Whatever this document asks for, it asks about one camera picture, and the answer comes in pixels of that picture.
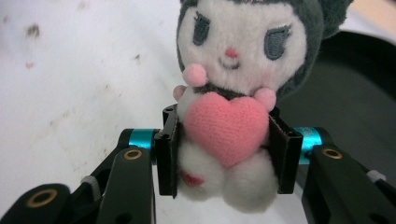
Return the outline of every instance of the plush toy face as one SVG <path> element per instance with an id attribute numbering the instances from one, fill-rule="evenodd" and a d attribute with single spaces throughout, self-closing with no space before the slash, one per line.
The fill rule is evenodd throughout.
<path id="1" fill-rule="evenodd" d="M 183 64 L 201 64 L 215 86 L 252 95 L 277 91 L 304 63 L 304 25 L 286 3 L 200 0 L 177 39 Z"/>

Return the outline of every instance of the kuromi plush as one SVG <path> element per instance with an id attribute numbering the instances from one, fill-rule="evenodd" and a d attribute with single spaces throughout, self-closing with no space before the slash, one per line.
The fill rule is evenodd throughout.
<path id="1" fill-rule="evenodd" d="M 266 150 L 268 114 L 306 79 L 320 41 L 338 31 L 351 0 L 181 1 L 177 54 L 178 188 L 264 211 L 277 179 Z"/>

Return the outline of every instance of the plush toy eye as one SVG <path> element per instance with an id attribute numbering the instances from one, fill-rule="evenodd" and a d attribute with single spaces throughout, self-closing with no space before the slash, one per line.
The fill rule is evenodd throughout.
<path id="1" fill-rule="evenodd" d="M 285 42 L 289 37 L 290 26 L 284 26 L 267 31 L 264 38 L 264 53 L 269 60 L 280 58 L 285 52 Z"/>
<path id="2" fill-rule="evenodd" d="M 195 18 L 195 28 L 194 37 L 192 42 L 196 46 L 201 46 L 207 39 L 207 34 L 209 33 L 210 20 L 197 12 L 197 17 Z"/>

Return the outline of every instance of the plush toy hand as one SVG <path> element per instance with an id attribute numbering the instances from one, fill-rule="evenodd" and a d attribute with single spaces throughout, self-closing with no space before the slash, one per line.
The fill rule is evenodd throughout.
<path id="1" fill-rule="evenodd" d="M 183 79 L 192 87 L 202 87 L 208 81 L 206 70 L 198 63 L 192 63 L 184 69 Z"/>
<path id="2" fill-rule="evenodd" d="M 268 88 L 261 88 L 254 93 L 254 99 L 262 103 L 268 112 L 274 109 L 276 103 L 276 93 Z"/>

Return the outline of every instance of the teal metal part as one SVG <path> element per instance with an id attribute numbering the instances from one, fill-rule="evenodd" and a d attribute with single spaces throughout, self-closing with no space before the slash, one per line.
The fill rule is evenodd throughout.
<path id="1" fill-rule="evenodd" d="M 303 145 L 301 148 L 299 164 L 309 164 L 309 157 L 314 146 L 322 145 L 322 139 L 318 131 L 313 127 L 294 128 L 296 132 L 303 135 Z"/>
<path id="2" fill-rule="evenodd" d="M 129 138 L 129 146 L 152 150 L 154 129 L 133 129 Z"/>

